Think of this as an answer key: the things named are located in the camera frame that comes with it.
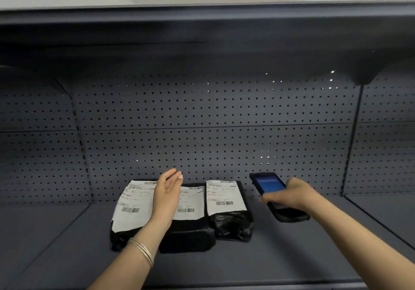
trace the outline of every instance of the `pegboard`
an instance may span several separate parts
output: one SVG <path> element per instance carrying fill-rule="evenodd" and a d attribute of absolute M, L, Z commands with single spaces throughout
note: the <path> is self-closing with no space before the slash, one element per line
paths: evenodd
<path fill-rule="evenodd" d="M 50 81 L 5 67 L 0 77 L 0 132 L 76 130 L 70 97 Z"/>
<path fill-rule="evenodd" d="M 415 121 L 414 72 L 388 68 L 364 86 L 358 122 Z"/>
<path fill-rule="evenodd" d="M 358 124 L 345 194 L 415 191 L 415 122 Z"/>
<path fill-rule="evenodd" d="M 82 130 L 352 123 L 359 96 L 351 80 L 335 73 L 281 79 L 265 72 L 107 72 L 77 80 Z"/>
<path fill-rule="evenodd" d="M 77 131 L 0 133 L 0 204 L 91 200 Z"/>
<path fill-rule="evenodd" d="M 116 201 L 132 179 L 176 167 L 185 182 L 238 180 L 257 198 L 250 172 L 296 176 L 339 194 L 351 125 L 286 125 L 83 132 L 97 201 Z"/>

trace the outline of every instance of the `mobile phone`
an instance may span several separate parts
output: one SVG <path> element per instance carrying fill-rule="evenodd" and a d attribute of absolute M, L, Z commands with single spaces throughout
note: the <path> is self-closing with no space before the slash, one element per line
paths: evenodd
<path fill-rule="evenodd" d="M 284 182 L 274 172 L 250 173 L 249 178 L 261 195 L 263 193 L 278 192 L 286 188 Z M 267 206 L 280 222 L 301 222 L 310 219 L 310 216 L 304 211 L 289 208 L 283 204 L 267 203 Z"/>

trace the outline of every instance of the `barcode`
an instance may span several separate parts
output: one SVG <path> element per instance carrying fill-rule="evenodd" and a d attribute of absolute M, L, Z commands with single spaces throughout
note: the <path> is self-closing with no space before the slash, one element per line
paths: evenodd
<path fill-rule="evenodd" d="M 128 207 L 123 207 L 121 209 L 121 211 L 123 212 L 138 212 L 140 209 L 139 208 L 128 208 Z"/>
<path fill-rule="evenodd" d="M 178 208 L 177 212 L 195 212 L 194 208 Z"/>
<path fill-rule="evenodd" d="M 216 205 L 233 205 L 233 202 L 216 202 Z"/>

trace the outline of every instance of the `blue screen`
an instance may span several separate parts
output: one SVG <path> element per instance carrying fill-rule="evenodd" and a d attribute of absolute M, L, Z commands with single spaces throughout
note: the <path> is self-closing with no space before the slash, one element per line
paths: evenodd
<path fill-rule="evenodd" d="M 274 176 L 260 176 L 257 177 L 257 181 L 264 193 L 278 192 L 285 189 L 284 183 Z"/>

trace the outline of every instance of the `package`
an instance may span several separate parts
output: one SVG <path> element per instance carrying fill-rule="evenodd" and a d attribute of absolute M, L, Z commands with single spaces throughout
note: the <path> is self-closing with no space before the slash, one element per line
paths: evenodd
<path fill-rule="evenodd" d="M 217 239 L 248 242 L 254 219 L 239 181 L 206 181 L 206 206 Z"/>
<path fill-rule="evenodd" d="M 121 251 L 151 217 L 156 181 L 133 180 L 118 199 L 111 222 L 111 249 Z M 203 252 L 216 244 L 209 227 L 203 183 L 180 189 L 179 207 L 160 243 L 160 253 Z"/>

